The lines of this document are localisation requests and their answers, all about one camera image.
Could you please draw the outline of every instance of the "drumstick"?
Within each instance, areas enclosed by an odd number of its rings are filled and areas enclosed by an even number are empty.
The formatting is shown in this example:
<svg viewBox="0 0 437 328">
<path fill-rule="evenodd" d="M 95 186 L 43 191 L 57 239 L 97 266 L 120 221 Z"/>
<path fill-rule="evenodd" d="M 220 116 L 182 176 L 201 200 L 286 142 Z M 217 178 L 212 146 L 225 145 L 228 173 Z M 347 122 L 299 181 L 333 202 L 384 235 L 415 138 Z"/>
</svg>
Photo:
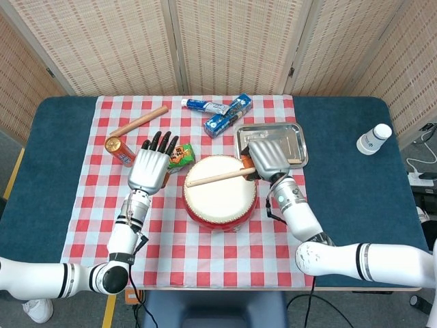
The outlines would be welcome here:
<svg viewBox="0 0 437 328">
<path fill-rule="evenodd" d="M 118 128 L 117 130 L 109 133 L 109 135 L 111 137 L 119 137 L 120 135 L 124 135 L 127 132 L 132 131 L 134 128 L 137 128 L 138 126 L 143 125 L 144 123 L 149 122 L 150 120 L 153 120 L 154 118 L 157 118 L 158 116 L 161 116 L 168 111 L 169 109 L 167 108 L 167 106 L 161 106 L 158 109 L 155 109 L 154 111 L 151 111 L 150 113 L 145 114 L 140 118 L 137 118 L 135 121 L 132 121 L 127 125 L 122 126 L 121 128 Z"/>
<path fill-rule="evenodd" d="M 298 159 L 289 159 L 288 163 L 290 163 L 290 164 L 300 164 L 302 162 L 300 160 L 298 160 Z M 226 179 L 230 179 L 230 178 L 235 178 L 237 176 L 246 176 L 246 175 L 252 174 L 254 172 L 255 172 L 255 168 L 254 167 L 249 167 L 247 169 L 241 169 L 240 171 L 234 171 L 234 172 L 219 174 L 217 176 L 210 176 L 208 178 L 203 178 L 203 179 L 199 179 L 199 180 L 188 181 L 188 182 L 186 182 L 185 185 L 187 186 L 187 188 L 190 188 L 190 187 L 204 185 L 206 183 L 211 183 L 211 182 L 216 182 L 216 181 L 220 181 L 220 180 L 226 180 Z"/>
</svg>

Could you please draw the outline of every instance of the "checkered cloth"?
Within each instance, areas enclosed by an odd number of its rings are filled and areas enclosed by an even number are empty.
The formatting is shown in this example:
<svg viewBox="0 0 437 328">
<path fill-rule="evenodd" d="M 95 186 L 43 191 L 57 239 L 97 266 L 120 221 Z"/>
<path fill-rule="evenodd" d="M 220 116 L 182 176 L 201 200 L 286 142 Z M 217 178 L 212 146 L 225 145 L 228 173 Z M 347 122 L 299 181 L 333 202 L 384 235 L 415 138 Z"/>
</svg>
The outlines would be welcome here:
<svg viewBox="0 0 437 328">
<path fill-rule="evenodd" d="M 229 104 L 233 96 L 194 96 Z M 108 260 L 107 243 L 126 195 L 129 168 L 104 149 L 110 132 L 162 105 L 169 112 L 129 132 L 122 140 L 136 152 L 157 131 L 190 143 L 196 159 L 212 154 L 235 155 L 234 129 L 211 139 L 203 131 L 207 113 L 181 108 L 182 96 L 101 96 L 96 103 L 88 145 L 62 262 L 94 266 Z M 253 108 L 236 123 L 295 122 L 291 96 L 253 96 Z M 182 186 L 188 169 L 172 174 L 164 189 L 152 196 L 143 233 L 149 238 L 137 254 L 132 278 L 139 288 L 302 288 L 312 279 L 294 261 L 299 242 L 287 226 L 266 215 L 269 185 L 259 181 L 256 208 L 237 232 L 209 231 L 184 209 Z M 304 196 L 301 169 L 292 171 Z"/>
</svg>

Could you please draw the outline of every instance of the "black fingertip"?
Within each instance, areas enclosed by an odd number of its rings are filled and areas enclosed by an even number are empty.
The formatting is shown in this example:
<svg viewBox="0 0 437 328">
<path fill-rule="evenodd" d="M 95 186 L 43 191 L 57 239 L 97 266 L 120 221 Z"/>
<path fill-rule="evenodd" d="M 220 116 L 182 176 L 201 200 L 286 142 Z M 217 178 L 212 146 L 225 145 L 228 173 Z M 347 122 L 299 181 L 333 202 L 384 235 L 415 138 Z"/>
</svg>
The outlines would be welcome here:
<svg viewBox="0 0 437 328">
<path fill-rule="evenodd" d="M 176 143 L 178 142 L 178 140 L 179 140 L 179 137 L 175 136 L 170 141 L 169 147 L 167 148 L 167 151 L 165 152 L 167 155 L 171 156 L 171 153 L 175 150 Z"/>
<path fill-rule="evenodd" d="M 164 134 L 163 140 L 161 140 L 161 143 L 159 144 L 159 147 L 158 147 L 159 152 L 165 151 L 165 148 L 167 147 L 167 144 L 169 143 L 170 135 L 171 135 L 170 131 L 167 131 Z"/>
<path fill-rule="evenodd" d="M 150 145 L 150 140 L 147 139 L 146 141 L 143 142 L 143 145 L 141 146 L 141 149 L 148 149 Z"/>
<path fill-rule="evenodd" d="M 153 137 L 152 143 L 150 144 L 150 150 L 156 150 L 160 136 L 161 136 L 161 131 L 158 131 Z"/>
</svg>

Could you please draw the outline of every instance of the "toothpaste box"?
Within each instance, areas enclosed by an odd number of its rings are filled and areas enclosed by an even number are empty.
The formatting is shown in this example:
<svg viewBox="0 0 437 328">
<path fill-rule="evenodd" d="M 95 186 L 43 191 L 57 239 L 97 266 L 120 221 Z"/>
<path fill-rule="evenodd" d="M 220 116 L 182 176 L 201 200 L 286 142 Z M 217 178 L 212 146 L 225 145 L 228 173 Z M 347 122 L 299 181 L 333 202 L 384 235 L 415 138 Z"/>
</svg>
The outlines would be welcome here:
<svg viewBox="0 0 437 328">
<path fill-rule="evenodd" d="M 225 129 L 234 125 L 236 120 L 246 114 L 252 107 L 252 99 L 241 94 L 230 105 L 225 115 L 216 114 L 205 122 L 203 129 L 211 138 L 215 138 Z"/>
</svg>

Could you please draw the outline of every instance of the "metal hinge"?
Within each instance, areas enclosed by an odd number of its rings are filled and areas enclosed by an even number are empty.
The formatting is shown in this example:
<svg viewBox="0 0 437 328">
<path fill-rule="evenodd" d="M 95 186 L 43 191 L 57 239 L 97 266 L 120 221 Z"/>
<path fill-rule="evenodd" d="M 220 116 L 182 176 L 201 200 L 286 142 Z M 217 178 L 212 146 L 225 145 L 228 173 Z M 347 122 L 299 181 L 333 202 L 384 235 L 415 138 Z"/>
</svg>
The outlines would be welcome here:
<svg viewBox="0 0 437 328">
<path fill-rule="evenodd" d="M 46 71 L 50 74 L 51 77 L 55 77 L 52 70 L 50 68 L 46 68 Z"/>
</svg>

